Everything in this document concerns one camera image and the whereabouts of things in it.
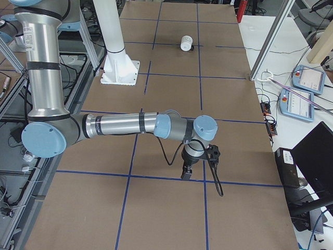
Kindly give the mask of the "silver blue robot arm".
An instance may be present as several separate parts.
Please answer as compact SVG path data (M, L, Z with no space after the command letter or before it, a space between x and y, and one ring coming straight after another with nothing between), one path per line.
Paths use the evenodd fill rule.
M217 180L220 152L211 142L218 126L210 116L191 120L173 110L73 115L65 108L58 28L75 11L74 4L74 1L13 1L15 17L23 27L33 106L21 135L24 147L37 157L51 158L78 141L98 135L150 133L158 139L180 141L183 180L191 177L192 165L200 159L208 162Z

